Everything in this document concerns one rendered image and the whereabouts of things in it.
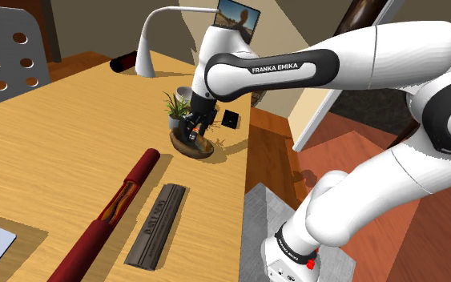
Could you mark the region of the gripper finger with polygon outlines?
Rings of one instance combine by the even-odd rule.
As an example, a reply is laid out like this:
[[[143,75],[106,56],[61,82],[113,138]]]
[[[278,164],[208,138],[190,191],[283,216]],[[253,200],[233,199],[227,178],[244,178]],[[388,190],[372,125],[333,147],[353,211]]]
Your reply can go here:
[[[181,139],[183,142],[187,142],[189,140],[189,136],[191,134],[191,114],[182,115],[179,118],[179,131],[181,134]]]
[[[209,111],[208,113],[201,113],[199,116],[199,134],[204,136],[205,131],[213,124],[217,111]]]

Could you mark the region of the green plant in grey pot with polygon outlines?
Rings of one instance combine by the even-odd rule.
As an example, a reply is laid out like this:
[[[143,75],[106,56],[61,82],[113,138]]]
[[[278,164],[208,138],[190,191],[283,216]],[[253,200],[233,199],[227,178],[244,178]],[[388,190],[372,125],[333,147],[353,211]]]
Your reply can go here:
[[[176,95],[169,95],[165,92],[167,99],[165,100],[167,106],[168,124],[172,130],[179,126],[179,120],[190,111],[190,102],[187,100],[179,100]]]

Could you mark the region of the white cup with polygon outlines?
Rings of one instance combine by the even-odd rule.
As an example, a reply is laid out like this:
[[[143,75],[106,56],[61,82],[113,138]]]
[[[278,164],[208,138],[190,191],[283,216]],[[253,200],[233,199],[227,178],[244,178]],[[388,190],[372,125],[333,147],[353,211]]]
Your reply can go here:
[[[178,87],[176,89],[176,98],[183,104],[189,104],[191,101],[193,91],[191,87]]]

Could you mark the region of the black square box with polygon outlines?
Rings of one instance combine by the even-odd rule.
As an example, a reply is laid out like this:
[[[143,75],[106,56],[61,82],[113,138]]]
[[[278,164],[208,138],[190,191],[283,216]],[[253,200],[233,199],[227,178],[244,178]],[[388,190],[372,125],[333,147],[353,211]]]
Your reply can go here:
[[[238,113],[235,113],[230,110],[225,110],[223,113],[223,118],[222,118],[221,124],[225,127],[229,127],[231,129],[236,129],[239,117],[240,116]]]

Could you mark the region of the brown wooden bowl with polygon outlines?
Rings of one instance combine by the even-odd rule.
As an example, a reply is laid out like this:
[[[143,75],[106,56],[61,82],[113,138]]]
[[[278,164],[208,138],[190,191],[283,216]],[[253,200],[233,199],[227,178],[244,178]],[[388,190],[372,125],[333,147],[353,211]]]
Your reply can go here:
[[[192,159],[205,159],[214,152],[211,142],[201,135],[197,135],[194,141],[183,136],[178,128],[170,132],[171,143],[178,152]]]

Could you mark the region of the white desk lamp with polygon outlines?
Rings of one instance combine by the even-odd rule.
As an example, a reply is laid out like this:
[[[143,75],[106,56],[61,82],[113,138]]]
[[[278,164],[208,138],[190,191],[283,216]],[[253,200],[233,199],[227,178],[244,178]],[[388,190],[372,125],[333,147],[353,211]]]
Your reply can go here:
[[[198,13],[215,13],[215,14],[219,12],[218,8],[203,8],[194,6],[164,6],[150,12],[143,24],[135,60],[135,73],[139,76],[143,76],[146,78],[155,77],[155,70],[151,60],[151,53],[147,38],[148,26],[151,19],[156,14],[167,10],[189,11]]]

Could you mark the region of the dark red cylinder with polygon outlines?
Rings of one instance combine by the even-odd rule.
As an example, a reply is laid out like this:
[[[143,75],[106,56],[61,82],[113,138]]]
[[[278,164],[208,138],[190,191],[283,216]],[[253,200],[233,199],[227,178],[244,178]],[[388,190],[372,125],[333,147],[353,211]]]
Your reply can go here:
[[[137,51],[134,50],[131,53],[124,54],[117,58],[113,58],[110,61],[110,68],[115,73],[121,73],[123,71],[126,71],[135,65],[136,56],[137,56]]]

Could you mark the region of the framed photo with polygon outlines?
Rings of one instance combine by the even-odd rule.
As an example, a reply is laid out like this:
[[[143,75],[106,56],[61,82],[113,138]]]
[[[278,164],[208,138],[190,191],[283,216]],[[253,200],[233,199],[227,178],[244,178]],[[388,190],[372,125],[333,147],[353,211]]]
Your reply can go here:
[[[214,26],[238,30],[242,39],[250,44],[261,12],[233,0],[219,0]]]

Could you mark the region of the dark grey flat bar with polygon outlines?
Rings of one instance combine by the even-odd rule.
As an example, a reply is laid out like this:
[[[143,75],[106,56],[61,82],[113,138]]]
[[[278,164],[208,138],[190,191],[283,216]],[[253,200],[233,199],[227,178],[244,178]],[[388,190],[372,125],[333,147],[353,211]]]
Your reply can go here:
[[[125,264],[148,271],[156,270],[185,192],[185,187],[173,183],[162,187],[124,261]]]

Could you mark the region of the grey robot stand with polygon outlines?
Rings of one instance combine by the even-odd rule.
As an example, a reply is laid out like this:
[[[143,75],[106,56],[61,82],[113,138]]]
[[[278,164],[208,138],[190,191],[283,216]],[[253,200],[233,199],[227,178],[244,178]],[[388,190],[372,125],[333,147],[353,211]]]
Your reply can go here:
[[[270,282],[264,272],[261,244],[295,211],[262,183],[244,197],[239,282]],[[340,248],[319,248],[319,282],[352,282],[355,260]]]

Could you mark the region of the long dark red tube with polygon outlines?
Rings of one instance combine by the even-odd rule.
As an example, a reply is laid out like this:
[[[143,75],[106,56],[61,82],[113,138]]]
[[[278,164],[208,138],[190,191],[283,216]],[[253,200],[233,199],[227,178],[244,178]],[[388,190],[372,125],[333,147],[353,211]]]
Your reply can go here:
[[[159,158],[160,153],[154,148],[144,152],[121,188],[98,218],[90,223],[47,282],[81,282]]]

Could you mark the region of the light wooden desk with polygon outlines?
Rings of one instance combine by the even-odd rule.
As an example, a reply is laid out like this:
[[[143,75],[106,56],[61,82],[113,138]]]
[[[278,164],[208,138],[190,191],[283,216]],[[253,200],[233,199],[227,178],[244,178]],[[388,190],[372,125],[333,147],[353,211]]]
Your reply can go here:
[[[160,159],[84,282],[238,282],[250,98],[220,105],[239,127],[215,123],[206,132],[214,154],[190,159],[171,144],[165,101],[191,84],[194,67],[152,59],[153,79],[104,63],[0,103],[0,226],[16,235],[0,282],[46,282],[149,148]],[[167,183],[187,190],[159,265],[126,265]]]

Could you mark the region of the grey chair with holes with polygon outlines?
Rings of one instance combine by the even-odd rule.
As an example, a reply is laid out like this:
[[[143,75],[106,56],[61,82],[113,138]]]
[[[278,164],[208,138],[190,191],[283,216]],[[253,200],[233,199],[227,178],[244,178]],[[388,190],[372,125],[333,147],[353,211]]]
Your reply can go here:
[[[0,102],[49,83],[36,20],[23,9],[0,7]]]

